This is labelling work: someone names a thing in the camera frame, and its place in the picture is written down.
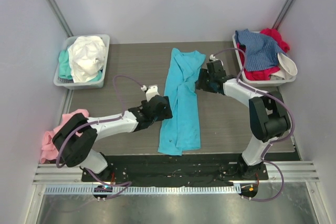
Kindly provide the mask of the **cyan t shirt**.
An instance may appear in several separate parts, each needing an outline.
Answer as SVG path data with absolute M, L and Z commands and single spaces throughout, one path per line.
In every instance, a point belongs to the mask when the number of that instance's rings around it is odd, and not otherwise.
M 164 95 L 169 98 L 173 117 L 162 122 L 159 153 L 181 156 L 184 151 L 201 148 L 195 84 L 204 61 L 205 55 L 198 51 L 172 49 Z

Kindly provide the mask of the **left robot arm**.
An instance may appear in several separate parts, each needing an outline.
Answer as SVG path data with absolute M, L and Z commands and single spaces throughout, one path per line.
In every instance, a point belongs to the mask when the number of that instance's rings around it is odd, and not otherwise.
M 120 133 L 132 133 L 147 129 L 155 122 L 173 117 L 169 98 L 155 95 L 143 100 L 138 107 L 120 114 L 89 118 L 78 112 L 52 138 L 58 151 L 58 166 L 80 166 L 93 179 L 108 180 L 113 166 L 102 153 L 92 149 L 95 142 Z

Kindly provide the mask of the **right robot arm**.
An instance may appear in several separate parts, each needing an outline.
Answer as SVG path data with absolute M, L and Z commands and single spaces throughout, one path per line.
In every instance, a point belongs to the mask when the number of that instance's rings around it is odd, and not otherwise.
M 220 60 L 206 65 L 199 72 L 196 89 L 231 97 L 249 109 L 252 137 L 238 158 L 237 173 L 251 178 L 261 169 L 272 144 L 283 141 L 282 136 L 293 130 L 291 114 L 278 91 L 259 90 L 227 75 Z

